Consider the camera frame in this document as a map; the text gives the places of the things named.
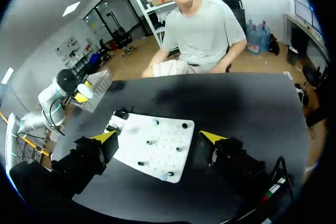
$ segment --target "glass door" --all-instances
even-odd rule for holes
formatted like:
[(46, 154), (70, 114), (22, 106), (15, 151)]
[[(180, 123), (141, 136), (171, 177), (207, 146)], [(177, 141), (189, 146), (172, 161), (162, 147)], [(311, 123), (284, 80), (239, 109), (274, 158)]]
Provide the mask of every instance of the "glass door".
[(112, 40), (112, 36), (104, 22), (100, 19), (98, 13), (92, 10), (85, 18), (85, 23), (92, 31), (95, 38), (100, 41), (103, 40), (104, 44)]
[(102, 0), (99, 6), (99, 13), (112, 32), (119, 27), (129, 32), (139, 24), (128, 0)]

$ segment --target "ceiling light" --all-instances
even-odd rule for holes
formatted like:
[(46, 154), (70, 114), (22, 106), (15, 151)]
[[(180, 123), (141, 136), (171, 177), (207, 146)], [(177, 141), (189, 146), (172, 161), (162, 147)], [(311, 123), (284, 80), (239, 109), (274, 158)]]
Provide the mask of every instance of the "ceiling light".
[(5, 76), (3, 77), (1, 84), (7, 84), (8, 80), (10, 79), (10, 76), (12, 75), (12, 73), (14, 72), (13, 68), (9, 68), (5, 74)]
[(73, 4), (73, 5), (70, 5), (68, 6), (66, 9), (65, 9), (65, 12), (63, 13), (63, 17), (65, 15), (68, 15), (69, 13), (72, 13), (74, 10), (76, 10), (77, 6), (80, 4), (80, 1)]

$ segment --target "white pegboard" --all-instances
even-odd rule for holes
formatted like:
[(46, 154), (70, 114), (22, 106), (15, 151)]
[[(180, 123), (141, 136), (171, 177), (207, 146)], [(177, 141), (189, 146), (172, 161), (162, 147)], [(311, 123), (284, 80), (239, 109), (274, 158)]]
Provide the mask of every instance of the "white pegboard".
[(193, 121), (129, 113), (127, 120), (112, 116), (109, 125), (121, 130), (115, 159), (155, 178), (180, 181), (194, 132)]

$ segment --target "shorts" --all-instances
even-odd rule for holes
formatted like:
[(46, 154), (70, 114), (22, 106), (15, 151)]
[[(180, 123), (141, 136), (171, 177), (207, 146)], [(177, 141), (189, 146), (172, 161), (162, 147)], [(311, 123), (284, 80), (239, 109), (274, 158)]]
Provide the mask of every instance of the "shorts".
[(177, 74), (207, 73), (202, 66), (189, 65), (184, 60), (169, 60), (152, 65), (154, 77), (174, 76)]

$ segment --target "man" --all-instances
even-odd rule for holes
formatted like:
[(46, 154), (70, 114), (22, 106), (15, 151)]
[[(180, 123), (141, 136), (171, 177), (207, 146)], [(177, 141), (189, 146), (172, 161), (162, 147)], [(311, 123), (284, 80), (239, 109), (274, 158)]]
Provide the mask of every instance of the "man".
[[(231, 9), (220, 0), (173, 1), (177, 8), (166, 18), (162, 46), (142, 77), (226, 72), (246, 47), (245, 34)], [(179, 60), (164, 62), (176, 47)]]

